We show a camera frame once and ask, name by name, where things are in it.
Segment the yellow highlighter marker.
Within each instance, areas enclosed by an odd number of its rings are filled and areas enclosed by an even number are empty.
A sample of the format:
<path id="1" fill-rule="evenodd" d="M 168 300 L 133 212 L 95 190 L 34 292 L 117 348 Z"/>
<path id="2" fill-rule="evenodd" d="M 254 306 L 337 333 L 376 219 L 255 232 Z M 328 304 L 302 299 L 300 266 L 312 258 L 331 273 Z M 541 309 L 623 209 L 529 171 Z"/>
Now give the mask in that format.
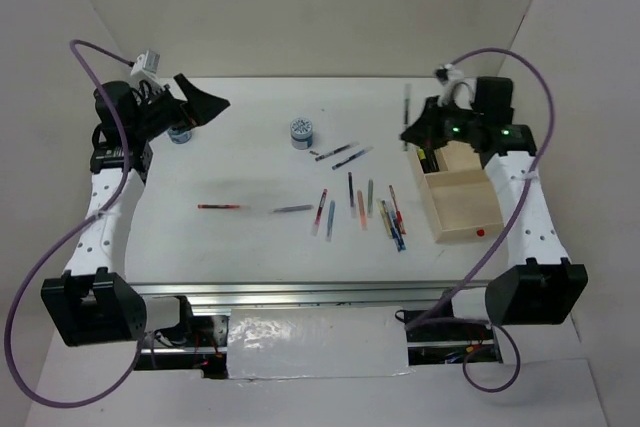
<path id="1" fill-rule="evenodd" d="M 419 162 L 420 162 L 422 171 L 425 174 L 432 173 L 433 172 L 433 164 L 432 164 L 428 154 L 423 149 L 418 148 L 417 149 L 417 156 L 419 158 Z"/>

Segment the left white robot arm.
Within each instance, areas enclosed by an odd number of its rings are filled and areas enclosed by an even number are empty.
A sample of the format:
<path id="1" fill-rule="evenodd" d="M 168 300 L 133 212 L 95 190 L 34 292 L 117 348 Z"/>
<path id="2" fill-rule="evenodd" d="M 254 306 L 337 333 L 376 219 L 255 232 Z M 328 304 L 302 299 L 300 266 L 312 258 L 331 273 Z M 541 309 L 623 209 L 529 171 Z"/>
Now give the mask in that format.
<path id="1" fill-rule="evenodd" d="M 161 330 L 176 346 L 196 337 L 197 321 L 185 296 L 143 297 L 124 278 L 124 261 L 136 205 L 145 188 L 151 140 L 169 129 L 188 133 L 220 115 L 230 103 L 174 78 L 183 96 L 143 80 L 103 84 L 93 93 L 100 122 L 92 136 L 92 223 L 61 276 L 45 280 L 42 301 L 69 347 L 134 341 Z"/>

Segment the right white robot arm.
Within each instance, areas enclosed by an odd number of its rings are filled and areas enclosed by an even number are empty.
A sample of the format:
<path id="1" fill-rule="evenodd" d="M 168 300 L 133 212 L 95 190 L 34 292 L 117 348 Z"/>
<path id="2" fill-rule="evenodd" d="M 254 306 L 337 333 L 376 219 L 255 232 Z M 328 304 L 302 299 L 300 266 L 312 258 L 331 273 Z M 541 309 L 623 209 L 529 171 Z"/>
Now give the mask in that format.
<path id="1" fill-rule="evenodd" d="M 479 77 L 469 107 L 455 94 L 466 81 L 458 72 L 441 77 L 443 91 L 426 99 L 403 141 L 435 150 L 452 141 L 478 155 L 497 196 L 504 223 L 508 268 L 490 281 L 485 307 L 494 325 L 558 325 L 588 283 L 584 265 L 571 261 L 554 228 L 538 175 L 537 147 L 530 128 L 513 123 L 508 78 Z"/>

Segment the left blue round jar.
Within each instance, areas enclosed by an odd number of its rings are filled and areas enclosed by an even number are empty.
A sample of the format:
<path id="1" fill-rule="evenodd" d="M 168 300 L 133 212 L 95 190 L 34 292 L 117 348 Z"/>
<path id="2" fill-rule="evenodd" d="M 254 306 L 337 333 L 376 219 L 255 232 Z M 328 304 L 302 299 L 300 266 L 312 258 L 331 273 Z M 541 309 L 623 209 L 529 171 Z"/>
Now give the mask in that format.
<path id="1" fill-rule="evenodd" d="M 167 130 L 167 135 L 174 144 L 181 145 L 191 140 L 192 132 L 187 128 L 171 127 Z"/>

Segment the blue clear-cap pen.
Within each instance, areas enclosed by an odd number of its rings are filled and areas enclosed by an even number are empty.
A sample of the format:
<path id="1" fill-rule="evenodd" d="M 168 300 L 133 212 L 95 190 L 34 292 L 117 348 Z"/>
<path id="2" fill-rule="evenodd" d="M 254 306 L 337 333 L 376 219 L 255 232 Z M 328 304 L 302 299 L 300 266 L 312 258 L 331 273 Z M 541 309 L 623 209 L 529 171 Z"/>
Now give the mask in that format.
<path id="1" fill-rule="evenodd" d="M 349 164 L 350 162 L 355 161 L 356 159 L 366 155 L 367 153 L 369 153 L 371 150 L 373 150 L 373 146 L 368 146 L 365 147 L 359 151 L 357 151 L 356 153 L 353 153 L 352 155 L 350 155 L 349 157 L 337 162 L 336 164 L 332 165 L 331 169 L 332 170 L 337 170 L 347 164 Z"/>

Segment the beige divided organizer tray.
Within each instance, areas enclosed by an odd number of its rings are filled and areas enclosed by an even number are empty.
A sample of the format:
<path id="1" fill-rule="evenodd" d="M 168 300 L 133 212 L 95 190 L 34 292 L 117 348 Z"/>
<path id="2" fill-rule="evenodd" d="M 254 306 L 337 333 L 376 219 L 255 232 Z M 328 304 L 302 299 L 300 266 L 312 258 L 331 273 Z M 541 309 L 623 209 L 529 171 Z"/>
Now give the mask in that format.
<path id="1" fill-rule="evenodd" d="M 407 156 L 422 207 L 437 243 L 487 239 L 500 233 L 503 221 L 493 186 L 478 155 L 464 143 L 427 153 L 433 172 L 422 171 L 417 147 Z"/>

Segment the olive green clear pen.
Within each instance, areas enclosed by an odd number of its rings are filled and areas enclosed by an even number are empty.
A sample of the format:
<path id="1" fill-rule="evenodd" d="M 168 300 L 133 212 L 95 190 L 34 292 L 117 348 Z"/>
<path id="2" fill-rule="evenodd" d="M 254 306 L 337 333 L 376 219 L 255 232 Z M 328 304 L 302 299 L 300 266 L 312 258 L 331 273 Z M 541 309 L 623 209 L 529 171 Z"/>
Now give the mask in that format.
<path id="1" fill-rule="evenodd" d="M 371 218 L 373 216 L 373 192 L 374 191 L 374 181 L 373 179 L 368 180 L 367 184 L 367 201 L 366 201 L 366 212 L 367 217 Z"/>

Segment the black clear-cap pen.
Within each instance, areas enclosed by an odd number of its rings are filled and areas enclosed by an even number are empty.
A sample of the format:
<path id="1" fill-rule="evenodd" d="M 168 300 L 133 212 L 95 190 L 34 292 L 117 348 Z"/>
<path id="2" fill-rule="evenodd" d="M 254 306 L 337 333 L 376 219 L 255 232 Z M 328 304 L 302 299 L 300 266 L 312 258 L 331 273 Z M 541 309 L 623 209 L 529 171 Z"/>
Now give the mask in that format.
<path id="1" fill-rule="evenodd" d="M 325 159 L 327 159 L 327 158 L 329 158 L 329 157 L 332 157 L 332 156 L 334 156 L 334 155 L 337 155 L 337 154 L 339 154 L 339 153 L 341 153 L 341 152 L 344 152 L 344 151 L 346 151 L 346 150 L 349 150 L 349 149 L 352 149 L 352 148 L 354 148 L 354 147 L 357 147 L 358 145 L 359 145 L 359 143 L 358 143 L 358 142 L 350 142 L 350 143 L 347 143 L 347 144 L 342 145 L 342 146 L 340 146 L 340 147 L 337 147 L 337 148 L 335 148 L 335 149 L 333 149 L 333 150 L 331 150 L 331 151 L 329 151 L 329 152 L 326 152 L 326 153 L 324 153 L 324 154 L 320 154 L 320 155 L 316 156 L 316 157 L 314 158 L 314 160 L 315 160 L 316 162 L 318 162 L 318 161 L 322 161 L 322 160 L 325 160 Z"/>

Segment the red gel pen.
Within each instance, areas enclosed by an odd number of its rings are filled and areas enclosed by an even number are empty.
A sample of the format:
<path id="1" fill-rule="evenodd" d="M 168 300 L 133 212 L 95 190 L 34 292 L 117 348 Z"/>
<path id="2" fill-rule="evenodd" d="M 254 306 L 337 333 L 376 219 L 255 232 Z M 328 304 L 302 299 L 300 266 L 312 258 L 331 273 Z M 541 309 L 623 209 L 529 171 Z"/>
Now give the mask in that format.
<path id="1" fill-rule="evenodd" d="M 390 195 L 391 195 L 391 199 L 392 199 L 392 203 L 393 203 L 394 213 L 395 213 L 396 219 L 397 219 L 398 230 L 399 230 L 400 234 L 405 235 L 406 231 L 405 231 L 405 228 L 404 228 L 402 214 L 401 214 L 401 212 L 399 210 L 399 206 L 398 206 L 398 203 L 397 203 L 397 198 L 396 198 L 394 187 L 391 184 L 389 185 L 389 191 L 390 191 Z"/>

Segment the red clear-cap pen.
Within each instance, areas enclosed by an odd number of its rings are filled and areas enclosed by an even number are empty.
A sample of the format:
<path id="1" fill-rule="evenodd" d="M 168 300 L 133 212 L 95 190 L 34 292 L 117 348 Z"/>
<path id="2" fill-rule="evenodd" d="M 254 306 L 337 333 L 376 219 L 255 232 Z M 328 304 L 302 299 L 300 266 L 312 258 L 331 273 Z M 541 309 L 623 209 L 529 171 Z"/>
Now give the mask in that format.
<path id="1" fill-rule="evenodd" d="M 247 205 L 240 204 L 197 204 L 200 210 L 248 210 Z"/>

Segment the violet clear-cap pen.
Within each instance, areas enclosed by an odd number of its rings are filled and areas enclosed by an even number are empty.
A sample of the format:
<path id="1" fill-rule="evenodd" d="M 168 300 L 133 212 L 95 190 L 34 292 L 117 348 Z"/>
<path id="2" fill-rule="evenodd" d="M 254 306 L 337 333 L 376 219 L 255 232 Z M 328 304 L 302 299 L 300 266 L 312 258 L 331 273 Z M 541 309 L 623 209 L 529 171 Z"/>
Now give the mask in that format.
<path id="1" fill-rule="evenodd" d="M 348 192 L 349 192 L 349 208 L 351 212 L 351 217 L 355 218 L 356 206 L 355 206 L 355 198 L 354 198 L 353 174 L 351 171 L 348 172 Z"/>

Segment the yellow clear pen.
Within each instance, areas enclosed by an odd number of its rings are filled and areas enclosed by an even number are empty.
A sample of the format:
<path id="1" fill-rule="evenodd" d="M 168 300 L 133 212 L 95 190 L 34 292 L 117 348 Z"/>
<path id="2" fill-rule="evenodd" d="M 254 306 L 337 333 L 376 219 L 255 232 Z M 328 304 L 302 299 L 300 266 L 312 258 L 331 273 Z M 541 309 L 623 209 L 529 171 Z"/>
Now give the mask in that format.
<path id="1" fill-rule="evenodd" d="M 387 212 L 385 202 L 382 199 L 378 199 L 377 200 L 377 204 L 378 204 L 378 207 L 379 207 L 379 211 L 380 211 L 380 215 L 381 215 L 381 218 L 382 218 L 382 222 L 384 224 L 385 231 L 386 231 L 388 237 L 393 239 L 394 238 L 394 234 L 393 234 L 392 226 L 391 226 L 391 223 L 390 223 L 390 220 L 389 220 L 389 214 Z"/>

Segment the dark blue gel pen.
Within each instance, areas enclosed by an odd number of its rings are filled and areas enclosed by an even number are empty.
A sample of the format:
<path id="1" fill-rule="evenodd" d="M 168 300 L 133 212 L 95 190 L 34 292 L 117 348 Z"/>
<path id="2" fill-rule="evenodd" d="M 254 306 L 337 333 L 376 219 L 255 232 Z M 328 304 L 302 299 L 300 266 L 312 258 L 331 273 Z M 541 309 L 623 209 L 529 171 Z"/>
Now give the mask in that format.
<path id="1" fill-rule="evenodd" d="M 383 213 L 384 213 L 384 217 L 385 217 L 386 223 L 387 223 L 387 225 L 389 227 L 389 231 L 391 232 L 392 239 L 395 242 L 396 249 L 397 249 L 398 252 L 400 252 L 402 250 L 401 249 L 400 240 L 399 240 L 398 234 L 396 233 L 396 230 L 395 230 L 395 227 L 393 225 L 393 222 L 391 220 L 391 216 L 389 214 L 389 211 L 388 211 L 388 208 L 386 206 L 385 200 L 381 200 L 381 206 L 382 206 L 382 210 L 383 210 Z"/>

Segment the magenta clear-cap pen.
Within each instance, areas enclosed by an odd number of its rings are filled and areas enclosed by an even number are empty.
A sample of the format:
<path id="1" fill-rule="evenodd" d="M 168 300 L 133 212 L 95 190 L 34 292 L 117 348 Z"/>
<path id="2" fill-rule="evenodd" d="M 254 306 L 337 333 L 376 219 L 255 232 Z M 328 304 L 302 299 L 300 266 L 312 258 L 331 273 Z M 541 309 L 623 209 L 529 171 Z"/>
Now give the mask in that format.
<path id="1" fill-rule="evenodd" d="M 328 189 L 326 189 L 326 188 L 323 189 L 321 197 L 320 197 L 320 200 L 319 200 L 319 203 L 318 203 L 318 207 L 317 207 L 317 210 L 316 210 L 314 222 L 312 224 L 311 234 L 313 236 L 316 236 L 318 231 L 319 231 L 320 222 L 321 222 L 321 218 L 322 218 L 322 214 L 323 214 L 323 210 L 324 210 L 327 194 L 328 194 Z"/>

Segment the light blue clear pen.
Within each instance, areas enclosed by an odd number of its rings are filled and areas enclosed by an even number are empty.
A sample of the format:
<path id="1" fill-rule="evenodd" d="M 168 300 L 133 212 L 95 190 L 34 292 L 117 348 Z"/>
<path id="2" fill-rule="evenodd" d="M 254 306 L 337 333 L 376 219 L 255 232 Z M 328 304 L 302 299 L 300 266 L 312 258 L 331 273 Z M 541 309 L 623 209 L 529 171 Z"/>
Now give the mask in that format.
<path id="1" fill-rule="evenodd" d="M 335 208 L 336 208 L 336 202 L 335 202 L 335 200 L 331 200 L 330 204 L 329 204 L 329 213 L 328 213 L 327 224 L 326 224 L 325 240 L 327 242 L 330 242 L 332 240 L 333 225 L 334 225 L 334 218 L 335 218 Z"/>

